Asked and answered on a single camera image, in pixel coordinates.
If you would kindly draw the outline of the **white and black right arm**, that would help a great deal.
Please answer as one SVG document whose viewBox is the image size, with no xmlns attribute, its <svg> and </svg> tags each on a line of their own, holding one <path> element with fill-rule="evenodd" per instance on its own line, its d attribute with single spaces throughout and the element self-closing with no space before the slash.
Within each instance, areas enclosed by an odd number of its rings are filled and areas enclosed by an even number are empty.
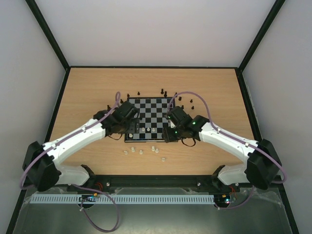
<svg viewBox="0 0 312 234">
<path fill-rule="evenodd" d="M 202 116 L 191 118 L 189 115 L 167 115 L 166 118 L 169 125 L 164 127 L 162 134 L 165 142 L 191 138 L 217 146 L 242 162 L 235 166 L 221 165 L 216 169 L 213 178 L 213 187 L 216 190 L 223 191 L 236 183 L 250 183 L 256 188 L 266 190 L 275 182 L 281 163 L 269 141 L 244 139 L 219 128 Z"/>
</svg>

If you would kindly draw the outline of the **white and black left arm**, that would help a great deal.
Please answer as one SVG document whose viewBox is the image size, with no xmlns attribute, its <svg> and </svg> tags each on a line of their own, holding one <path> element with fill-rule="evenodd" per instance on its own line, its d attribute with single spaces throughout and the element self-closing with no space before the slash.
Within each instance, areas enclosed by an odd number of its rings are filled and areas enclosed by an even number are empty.
<svg viewBox="0 0 312 234">
<path fill-rule="evenodd" d="M 81 127 L 63 137 L 43 145 L 33 142 L 27 149 L 20 188 L 24 188 L 26 178 L 39 192 L 55 185 L 84 185 L 92 175 L 91 169 L 85 165 L 66 166 L 63 162 L 94 141 L 112 134 L 126 133 L 138 114 L 137 108 L 99 111 Z"/>
</svg>

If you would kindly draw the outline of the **black and silver chessboard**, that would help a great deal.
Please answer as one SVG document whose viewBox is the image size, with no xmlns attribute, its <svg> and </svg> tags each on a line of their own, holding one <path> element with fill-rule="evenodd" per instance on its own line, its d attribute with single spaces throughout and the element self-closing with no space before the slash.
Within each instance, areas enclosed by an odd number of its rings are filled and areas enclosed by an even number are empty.
<svg viewBox="0 0 312 234">
<path fill-rule="evenodd" d="M 139 143 L 139 142 L 164 142 L 162 139 L 162 130 L 169 125 L 166 119 L 168 104 L 170 97 L 129 97 L 127 100 L 139 109 L 140 120 L 139 133 L 134 133 L 133 138 L 129 138 L 129 134 L 125 134 L 124 142 Z"/>
</svg>

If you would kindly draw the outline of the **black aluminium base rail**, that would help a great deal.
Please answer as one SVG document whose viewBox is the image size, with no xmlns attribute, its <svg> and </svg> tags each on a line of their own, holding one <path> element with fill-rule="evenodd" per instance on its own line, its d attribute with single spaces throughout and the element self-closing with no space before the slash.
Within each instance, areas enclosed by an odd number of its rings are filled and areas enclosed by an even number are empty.
<svg viewBox="0 0 312 234">
<path fill-rule="evenodd" d="M 216 175 L 91 175 L 81 187 L 111 193 L 116 188 L 182 188 L 228 194 L 231 188 L 252 187 L 250 182 L 223 185 Z"/>
</svg>

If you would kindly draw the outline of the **black enclosure frame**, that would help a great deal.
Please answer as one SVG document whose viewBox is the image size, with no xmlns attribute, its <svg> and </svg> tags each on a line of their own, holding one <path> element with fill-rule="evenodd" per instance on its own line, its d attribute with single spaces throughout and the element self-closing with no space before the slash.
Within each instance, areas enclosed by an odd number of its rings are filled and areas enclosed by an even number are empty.
<svg viewBox="0 0 312 234">
<path fill-rule="evenodd" d="M 56 127 L 55 123 L 57 120 L 57 116 L 59 113 L 59 109 L 63 100 L 64 93 L 66 92 L 67 86 L 68 86 L 68 78 L 73 74 L 74 71 L 77 72 L 83 72 L 83 71 L 124 71 L 128 76 L 130 75 L 146 75 L 144 78 L 145 81 L 151 80 L 152 77 L 160 77 L 161 75 L 164 75 L 164 77 L 173 80 L 174 75 L 179 75 L 182 73 L 182 71 L 186 71 L 187 73 L 190 73 L 191 71 L 198 71 L 202 74 L 207 74 L 209 71 L 212 72 L 212 74 L 217 75 L 223 75 L 227 70 L 230 71 L 230 75 L 233 78 L 237 79 L 237 86 L 240 89 L 241 92 L 241 98 L 239 100 L 239 104 L 246 109 L 246 117 L 245 119 L 249 121 L 250 124 L 250 131 L 253 134 L 253 137 L 255 140 L 262 140 L 263 137 L 261 135 L 258 121 L 256 119 L 256 113 L 254 110 L 254 107 L 252 105 L 252 98 L 250 95 L 250 92 L 247 89 L 247 84 L 243 77 L 243 72 L 247 65 L 249 64 L 250 60 L 252 59 L 254 53 L 258 49 L 261 41 L 263 40 L 266 32 L 270 28 L 271 24 L 277 17 L 278 13 L 280 12 L 281 8 L 284 5 L 283 0 L 277 0 L 274 2 L 272 8 L 270 9 L 267 17 L 265 18 L 263 24 L 261 25 L 257 35 L 255 36 L 253 42 L 251 43 L 251 46 L 249 47 L 244 59 L 242 60 L 241 64 L 238 67 L 210 67 L 210 66 L 70 66 L 68 62 L 65 59 L 65 56 L 63 55 L 61 48 L 59 47 L 52 31 L 50 30 L 50 27 L 48 26 L 40 8 L 38 7 L 38 4 L 34 0 L 28 0 L 27 5 L 29 9 L 31 10 L 33 16 L 35 17 L 36 21 L 38 22 L 40 28 L 44 32 L 45 36 L 47 37 L 49 43 L 51 44 L 54 52 L 56 53 L 57 57 L 60 59 L 60 62 L 65 69 L 65 75 L 62 81 L 62 85 L 60 87 L 60 91 L 58 94 L 58 98 L 53 110 L 52 118 L 49 123 L 49 127 L 47 130 L 47 134 L 45 136 L 45 140 L 48 141 L 52 138 L 53 132 L 55 132 Z M 135 174 L 127 174 L 127 175 L 118 175 L 118 174 L 107 174 L 107 175 L 113 175 L 113 176 L 152 176 L 152 175 L 135 175 Z M 174 174 L 158 174 L 155 176 L 200 176 L 199 173 L 192 172 L 189 175 L 179 175 L 178 173 Z"/>
</svg>

